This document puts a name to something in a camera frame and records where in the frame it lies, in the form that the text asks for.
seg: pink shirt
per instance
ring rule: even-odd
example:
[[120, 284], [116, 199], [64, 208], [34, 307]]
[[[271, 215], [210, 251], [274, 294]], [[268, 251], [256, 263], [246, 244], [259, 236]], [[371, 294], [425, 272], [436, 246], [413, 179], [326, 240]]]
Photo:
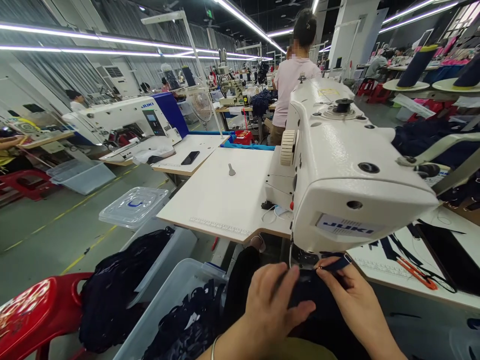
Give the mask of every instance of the pink shirt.
[[278, 89], [278, 101], [276, 103], [275, 114], [273, 115], [273, 125], [284, 128], [287, 124], [287, 115], [289, 113], [290, 94], [299, 84], [300, 74], [304, 73], [307, 79], [313, 79], [320, 75], [320, 69], [308, 58], [291, 58], [280, 63], [276, 72], [275, 86]]

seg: chair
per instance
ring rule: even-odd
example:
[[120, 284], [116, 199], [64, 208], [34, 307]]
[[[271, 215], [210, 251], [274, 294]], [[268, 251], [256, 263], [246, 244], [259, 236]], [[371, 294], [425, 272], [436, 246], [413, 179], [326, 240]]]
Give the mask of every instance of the chair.
[[[25, 177], [40, 178], [40, 180], [29, 183]], [[4, 187], [11, 187], [21, 193], [23, 196], [33, 200], [42, 200], [40, 196], [45, 190], [55, 187], [50, 182], [50, 176], [37, 169], [21, 170], [0, 176], [0, 182]]]
[[374, 91], [375, 80], [370, 78], [364, 78], [360, 87], [357, 91], [357, 96], [362, 96], [363, 94], [371, 95]]
[[0, 310], [0, 359], [23, 360], [37, 351], [36, 360], [48, 360], [50, 341], [79, 330], [82, 303], [77, 287], [92, 274], [49, 277], [7, 302]]
[[370, 97], [367, 99], [367, 103], [369, 104], [376, 104], [376, 103], [381, 103], [384, 104], [390, 97], [391, 91], [390, 90], [385, 90], [384, 89], [384, 84], [379, 83], [376, 87], [375, 90], [373, 91], [373, 94], [370, 95]]

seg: bracelet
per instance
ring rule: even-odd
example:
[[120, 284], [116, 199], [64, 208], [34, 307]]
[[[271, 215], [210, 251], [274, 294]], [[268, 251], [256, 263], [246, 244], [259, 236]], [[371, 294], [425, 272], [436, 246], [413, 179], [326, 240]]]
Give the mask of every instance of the bracelet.
[[217, 340], [219, 339], [220, 335], [218, 335], [215, 340], [213, 341], [213, 345], [211, 346], [211, 360], [214, 360], [214, 352], [215, 352], [215, 344], [217, 343]]

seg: air conditioner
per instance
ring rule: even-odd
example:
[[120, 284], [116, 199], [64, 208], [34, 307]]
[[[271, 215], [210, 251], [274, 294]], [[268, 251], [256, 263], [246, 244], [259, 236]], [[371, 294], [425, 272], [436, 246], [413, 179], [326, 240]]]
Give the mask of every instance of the air conditioner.
[[129, 83], [118, 66], [99, 66], [96, 68], [105, 82], [116, 88], [122, 96], [137, 96], [140, 94], [137, 84]]

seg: machine control panel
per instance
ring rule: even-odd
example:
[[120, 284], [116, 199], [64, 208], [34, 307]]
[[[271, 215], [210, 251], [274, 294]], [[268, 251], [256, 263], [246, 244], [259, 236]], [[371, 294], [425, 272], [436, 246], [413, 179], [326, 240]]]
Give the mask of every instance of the machine control panel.
[[143, 110], [143, 115], [148, 121], [148, 125], [151, 127], [155, 136], [165, 136], [165, 131], [160, 124], [160, 121], [155, 114], [155, 110]]

